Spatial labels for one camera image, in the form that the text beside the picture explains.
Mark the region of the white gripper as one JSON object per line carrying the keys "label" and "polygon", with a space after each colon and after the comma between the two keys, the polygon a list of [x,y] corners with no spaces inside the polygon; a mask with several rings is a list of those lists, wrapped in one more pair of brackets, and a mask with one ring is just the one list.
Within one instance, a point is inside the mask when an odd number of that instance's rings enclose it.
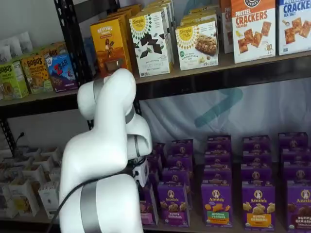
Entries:
{"label": "white gripper", "polygon": [[145,157],[134,159],[132,173],[134,180],[138,183],[138,191],[143,192],[149,176],[148,161]]}

